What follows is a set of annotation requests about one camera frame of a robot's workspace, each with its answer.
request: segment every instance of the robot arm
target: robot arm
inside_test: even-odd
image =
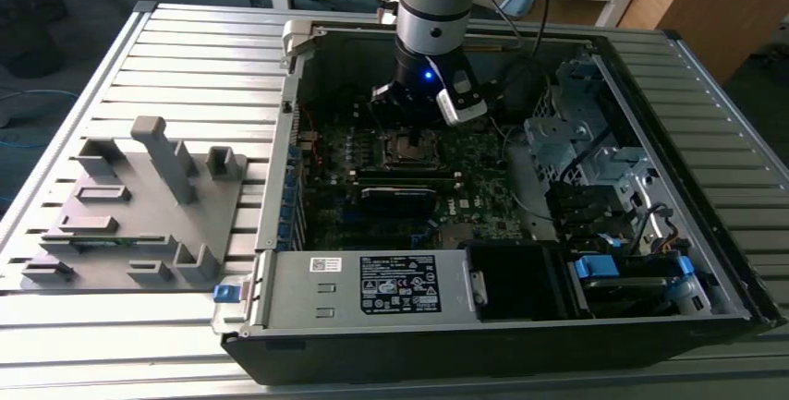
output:
[[[410,90],[423,89],[426,78],[442,83],[434,98],[450,126],[487,112],[462,52],[472,4],[474,0],[399,0],[396,11],[393,81]]]

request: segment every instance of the blue tab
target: blue tab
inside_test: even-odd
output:
[[[293,208],[291,206],[281,206],[280,209],[280,218],[284,221],[289,221],[291,220],[291,215],[293,214]]]
[[[280,227],[276,230],[276,234],[280,238],[289,238],[291,236],[291,226],[289,224],[280,223]]]
[[[296,185],[296,176],[292,173],[284,176],[284,185],[289,188]]]
[[[695,273],[693,262],[685,255],[677,259],[677,262],[679,263],[679,269],[682,269],[682,275],[693,275]]]
[[[281,199],[285,203],[292,204],[296,199],[296,192],[291,188],[285,189],[281,193]]]
[[[618,277],[619,270],[610,255],[584,255],[574,263],[578,278]]]
[[[215,303],[237,303],[241,301],[241,286],[216,285],[213,287]]]

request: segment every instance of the circuit board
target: circuit board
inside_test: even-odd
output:
[[[315,120],[309,116],[300,133],[308,164],[305,249],[456,248],[475,238],[523,238],[502,138],[487,124],[422,131],[416,149],[403,131],[361,128],[343,118]],[[391,213],[396,202],[369,216],[353,209],[363,189],[401,189],[400,194],[410,189],[434,200],[416,216]],[[408,209],[414,204],[404,202]]]

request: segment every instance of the electronic components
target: electronic components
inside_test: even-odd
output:
[[[442,167],[439,138],[431,130],[387,132],[381,141],[384,169],[435,170]]]
[[[450,223],[439,228],[442,249],[456,249],[459,243],[474,239],[474,225],[470,223]]]
[[[572,247],[606,251],[632,241],[631,216],[614,187],[552,183],[544,198],[555,231]]]

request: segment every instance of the aluminum extrusion table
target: aluminum extrusion table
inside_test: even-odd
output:
[[[69,160],[80,138],[118,137],[122,149],[140,150],[126,134],[133,118],[145,114],[168,120],[168,138],[183,139],[191,152],[220,142],[249,157],[223,272],[249,271],[285,75],[280,36],[291,18],[373,20],[353,14],[137,5],[0,224],[0,290],[18,283],[9,257],[38,252],[38,233],[53,223],[81,174]],[[491,22],[472,27],[502,29]],[[789,175],[683,42],[658,31],[560,26],[550,31],[600,34],[614,43],[722,220],[775,301],[787,307]],[[0,297],[0,397],[392,397],[596,387],[607,398],[632,393],[664,398],[698,389],[707,398],[723,398],[758,386],[761,398],[773,398],[769,393],[778,398],[789,389],[786,327],[642,370],[265,387],[224,354],[209,326],[212,312],[208,294],[8,293]],[[658,382],[668,384],[646,389]]]

